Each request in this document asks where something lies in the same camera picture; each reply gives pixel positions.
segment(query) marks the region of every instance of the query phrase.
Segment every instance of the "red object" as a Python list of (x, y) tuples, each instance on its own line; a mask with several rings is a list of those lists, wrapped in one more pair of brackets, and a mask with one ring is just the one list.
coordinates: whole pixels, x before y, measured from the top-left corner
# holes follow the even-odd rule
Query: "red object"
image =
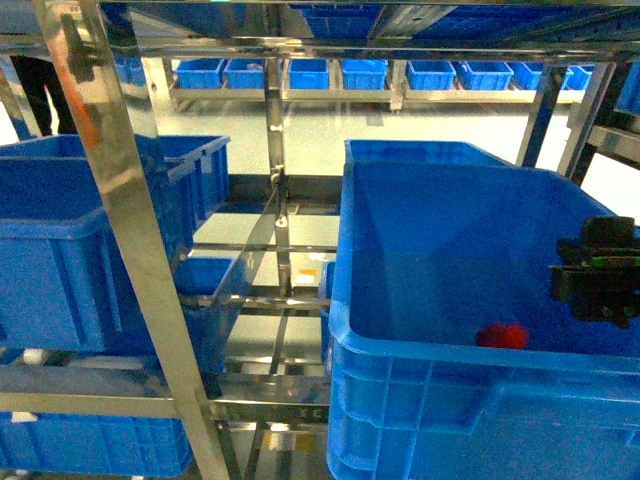
[(529, 341), (529, 331), (521, 323), (492, 323), (478, 332), (479, 347), (512, 348), (524, 350)]

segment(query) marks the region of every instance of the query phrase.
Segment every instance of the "storage bin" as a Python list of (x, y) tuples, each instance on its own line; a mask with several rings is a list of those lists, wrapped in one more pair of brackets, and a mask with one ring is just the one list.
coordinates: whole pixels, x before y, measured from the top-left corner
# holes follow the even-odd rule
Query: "storage bin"
[[(195, 214), (195, 218), (189, 222), (194, 225), (190, 229), (193, 233), (229, 196), (226, 146), (231, 140), (223, 136), (163, 135), (160, 141), (170, 168), (169, 176), (179, 187), (184, 189), (187, 185), (188, 191), (183, 191), (182, 198), (191, 201), (182, 202), (174, 198), (177, 203), (173, 206), (182, 206), (183, 215), (188, 216), (190, 212)], [(0, 161), (10, 157), (83, 159), (85, 156), (77, 135), (57, 135), (0, 147)], [(184, 173), (188, 173), (189, 165), (186, 165), (187, 170), (176, 167), (185, 163), (193, 164), (195, 172), (178, 183), (180, 178), (185, 177)]]
[(329, 61), (291, 60), (289, 84), (293, 89), (327, 90), (329, 88)]
[(569, 79), (569, 86), (574, 90), (585, 90), (593, 75), (593, 65), (570, 67), (573, 76)]
[(342, 85), (347, 90), (384, 90), (386, 60), (343, 60)]
[(264, 61), (235, 58), (224, 69), (229, 88), (264, 88)]
[(177, 477), (193, 461), (180, 420), (36, 417), (35, 422), (13, 423), (11, 413), (0, 413), (0, 468), (158, 478)]
[[(336, 262), (325, 262), (322, 266), (320, 276), (320, 285), (318, 286), (318, 298), (320, 300), (331, 299), (333, 291), (333, 272), (336, 268)], [(331, 334), (329, 333), (329, 309), (320, 310), (320, 357), (322, 362), (326, 363), (331, 358), (331, 348), (329, 347)], [(331, 371), (331, 366), (327, 366), (327, 370)]]
[[(550, 296), (558, 238), (609, 210), (541, 170), (350, 162), (341, 212), (335, 478), (636, 478), (640, 324)], [(475, 346), (496, 321), (527, 350)]]
[[(207, 142), (209, 138), (214, 137), (163, 139), (167, 155), (182, 158), (169, 171), (170, 181), (157, 187), (163, 202), (156, 210), (166, 245), (191, 245), (198, 208), (212, 204), (205, 196), (215, 186), (206, 178), (209, 174), (196, 175), (197, 182), (190, 179), (195, 165), (213, 164), (215, 151), (228, 140)], [(129, 277), (83, 154), (77, 136), (0, 148), (0, 346), (105, 351), (139, 321)], [(185, 191), (199, 200), (189, 201)]]
[(380, 5), (291, 5), (300, 11), (315, 38), (367, 38)]
[(458, 62), (456, 71), (467, 90), (507, 90), (513, 77), (505, 62)]
[(176, 69), (180, 88), (220, 88), (225, 61), (219, 58), (200, 58), (180, 62)]
[(398, 162), (431, 165), (512, 166), (464, 142), (417, 140), (347, 140), (347, 163)]
[(126, 57), (115, 57), (114, 61), (120, 83), (129, 83), (129, 59)]
[(412, 90), (451, 90), (456, 71), (451, 62), (413, 60), (407, 63), (407, 77)]
[(419, 32), (414, 38), (431, 40), (489, 40), (519, 32), (549, 28), (602, 12), (580, 7), (461, 5)]
[[(516, 82), (523, 90), (536, 90), (542, 77), (542, 68), (544, 63), (542, 62), (515, 62), (509, 63), (509, 66), (513, 70), (514, 78)], [(573, 76), (573, 70), (567, 69), (567, 73), (564, 76), (564, 82), (562, 82), (562, 88), (567, 88), (569, 80)]]
[(139, 58), (129, 59), (129, 83), (136, 87), (144, 87), (147, 84), (144, 76), (144, 67), (142, 66), (142, 60)]
[(619, 110), (640, 115), (640, 63), (631, 67), (631, 72), (624, 84), (617, 108)]
[[(180, 262), (174, 275), (193, 350), (202, 372), (224, 371), (224, 347), (241, 306), (225, 304), (200, 307), (197, 305), (197, 297), (246, 294), (248, 292), (244, 276), (242, 261), (216, 257), (189, 257)], [(121, 338), (107, 353), (155, 355), (151, 337), (140, 314), (136, 316), (128, 335)]]

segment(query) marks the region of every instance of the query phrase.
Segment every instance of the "floor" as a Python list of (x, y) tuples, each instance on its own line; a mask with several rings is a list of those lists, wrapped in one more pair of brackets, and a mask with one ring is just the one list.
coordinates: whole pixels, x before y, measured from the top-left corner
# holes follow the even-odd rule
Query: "floor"
[[(161, 134), (229, 135), (232, 138), (229, 146), (229, 168), (232, 173), (268, 173), (266, 124), (261, 104), (200, 102), (183, 105), (176, 112), (169, 101), (159, 61), (146, 62), (147, 72), (157, 87), (152, 100)], [(559, 107), (553, 117), (540, 156), (540, 168), (557, 168), (569, 135), (566, 127), (568, 112), (568, 107)], [(371, 105), (290, 104), (286, 107), (284, 122), (287, 171), (290, 174), (340, 175), (344, 164), (344, 140), (351, 138), (461, 140), (514, 162), (527, 115), (528, 108), (525, 106), (435, 105), (390, 113), (385, 107)], [(14, 141), (15, 134), (2, 110), (0, 144)], [(638, 184), (640, 172), (598, 157), (593, 162), (584, 188), (616, 213), (640, 219)], [(251, 215), (216, 215), (197, 233), (196, 240), (244, 242), (255, 219)], [(291, 242), (335, 245), (337, 221), (337, 217), (294, 215), (290, 222)], [(322, 261), (330, 258), (292, 255), (294, 282), (309, 284), (311, 272), (311, 284), (317, 284)], [(256, 284), (277, 284), (275, 254), (265, 256)], [(284, 355), (319, 358), (320, 331), (317, 319), (294, 319), (289, 325)], [(229, 341), (227, 355), (270, 355), (277, 327), (275, 317), (241, 316)], [(246, 461), (251, 433), (241, 432), (236, 436), (236, 448), (242, 465)], [(291, 478), (321, 479), (326, 475), (323, 441), (317, 438), (313, 442), (312, 453), (293, 453), (294, 471)], [(277, 451), (269, 448), (264, 450), (257, 478), (279, 478), (275, 473)], [(38, 478), (58, 480), (89, 477), (42, 475)]]

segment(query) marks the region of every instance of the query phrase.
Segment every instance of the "stainless steel shelf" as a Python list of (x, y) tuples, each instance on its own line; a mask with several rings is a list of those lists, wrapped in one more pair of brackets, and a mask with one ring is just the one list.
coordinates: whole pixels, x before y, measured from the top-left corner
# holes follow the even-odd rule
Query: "stainless steel shelf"
[[(112, 1), (120, 5), (111, 5)], [(208, 8), (218, 9), (218, 12), (222, 12), (221, 8), (225, 6), (220, 2), (203, 0), (150, 0), (149, 3), (203, 3)], [(28, 32), (0, 35), (0, 53), (4, 56), (51, 55), (163, 369), (162, 374), (92, 369), (74, 369), (71, 374), (67, 369), (58, 367), (3, 366), (0, 367), (0, 409), (180, 418), (201, 475), (207, 480), (241, 477), (229, 436), (233, 425), (229, 422), (256, 424), (255, 439), (258, 441), (254, 442), (254, 454), (250, 458), (257, 460), (255, 450), (260, 448), (260, 432), (266, 428), (265, 425), (268, 427), (275, 422), (293, 425), (291, 428), (295, 432), (317, 432), (327, 421), (329, 379), (293, 375), (300, 365), (310, 362), (280, 358), (288, 317), (296, 306), (289, 301), (296, 293), (291, 286), (290, 253), (305, 251), (306, 248), (290, 245), (288, 203), (297, 202), (301, 209), (308, 208), (309, 211), (335, 210), (339, 201), (340, 179), (287, 175), (283, 102), (379, 102), (389, 103), (393, 110), (402, 108), (403, 103), (531, 102), (532, 114), (518, 163), (533, 167), (556, 103), (582, 101), (561, 163), (561, 173), (580, 183), (596, 151), (619, 157), (629, 155), (632, 157), (629, 163), (639, 165), (637, 155), (631, 155), (638, 143), (637, 136), (627, 131), (633, 122), (629, 121), (628, 125), (625, 124), (627, 127), (622, 128), (622, 123), (613, 113), (613, 106), (616, 94), (619, 94), (628, 75), (626, 62), (640, 59), (640, 41), (560, 43), (538, 36), (528, 40), (526, 35), (491, 42), (412, 40), (411, 32), (415, 33), (416, 26), (395, 22), (401, 17), (399, 13), (407, 8), (419, 9), (425, 15), (419, 22), (420, 27), (425, 28), (450, 11), (449, 7), (457, 5), (575, 6), (574, 0), (373, 0), (368, 3), (386, 6), (376, 22), (372, 38), (363, 40), (318, 40), (287, 33), (287, 22), (282, 18), (283, 5), (320, 5), (325, 3), (324, 0), (231, 0), (225, 3), (255, 4), (254, 12), (260, 13), (258, 28), (247, 33), (243, 31), (245, 25), (240, 22), (237, 30), (230, 30), (222, 38), (209, 38), (188, 28), (188, 25), (173, 25), (151, 18), (145, 20), (147, 25), (159, 28), (160, 33), (136, 37), (132, 13), (137, 19), (139, 12), (131, 12), (130, 9), (139, 4), (138, 0), (103, 1), (104, 12), (92, 0), (33, 0), (47, 44), (42, 36)], [(351, 2), (337, 0), (333, 3)], [(449, 10), (434, 8), (434, 5)], [(625, 11), (616, 8), (640, 8), (640, 1), (586, 0), (580, 5), (611, 7), (605, 15), (617, 15)], [(166, 59), (170, 58), (267, 59), (264, 91), (226, 88), (184, 90), (176, 88), (170, 72), (166, 79), (171, 85), (171, 97), (176, 101), (265, 102), (270, 175), (266, 179), (262, 176), (245, 178), (245, 183), (236, 184), (232, 189), (232, 197), (236, 201), (266, 203), (266, 207), (247, 245), (227, 244), (220, 248), (239, 249), (239, 255), (247, 260), (247, 265), (251, 260), (252, 268), (249, 270), (252, 275), (255, 275), (266, 251), (274, 251), (277, 255), (279, 284), (274, 286), (274, 298), (234, 297), (239, 303), (258, 306), (260, 310), (267, 307), (271, 313), (281, 315), (272, 355), (264, 359), (235, 358), (230, 361), (236, 366), (243, 362), (267, 362), (270, 375), (228, 373), (212, 377), (200, 375), (198, 371), (145, 180), (145, 174), (149, 172), (143, 170), (140, 160), (144, 157), (162, 163), (148, 88), (123, 88), (116, 75), (114, 56), (163, 58), (165, 68)], [(282, 85), (288, 85), (287, 69), (285, 66), (284, 79), (281, 79), (279, 60), (284, 59), (286, 65), (286, 59), (302, 57), (332, 60), (386, 58), (394, 62), (386, 90), (342, 89), (335, 61), (332, 62), (330, 90), (282, 88)], [(404, 65), (408, 59), (531, 60), (545, 61), (547, 65), (536, 92), (477, 92), (460, 88), (450, 92), (418, 92), (406, 88)], [(564, 67), (580, 62), (601, 62), (584, 97), (582, 92), (560, 91), (561, 82), (558, 81)], [(38, 135), (24, 91), (11, 75), (11, 64), (3, 70), (6, 78), (0, 76), (0, 96), (16, 129), (20, 128), (19, 134), (23, 138)], [(269, 185), (269, 181), (271, 193), (265, 198), (258, 189)], [(256, 191), (249, 191), (245, 188), (247, 185), (256, 185)], [(276, 245), (272, 247), (268, 244), (274, 233)], [(216, 246), (206, 245), (206, 248), (215, 250)], [(211, 300), (223, 301), (222, 298)], [(317, 309), (325, 304), (308, 302), (304, 306)], [(281, 365), (287, 374), (275, 375)], [(255, 473), (255, 465), (249, 465), (246, 478), (251, 478), (252, 469)]]

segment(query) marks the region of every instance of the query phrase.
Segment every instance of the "person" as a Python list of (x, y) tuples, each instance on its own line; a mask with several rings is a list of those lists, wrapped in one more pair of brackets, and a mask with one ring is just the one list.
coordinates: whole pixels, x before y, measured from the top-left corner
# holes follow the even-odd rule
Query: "person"
[(47, 99), (47, 91), (58, 113), (58, 133), (77, 134), (78, 131), (53, 64), (40, 58), (23, 56), (12, 56), (11, 61), (42, 135), (53, 134), (51, 130), (52, 113)]

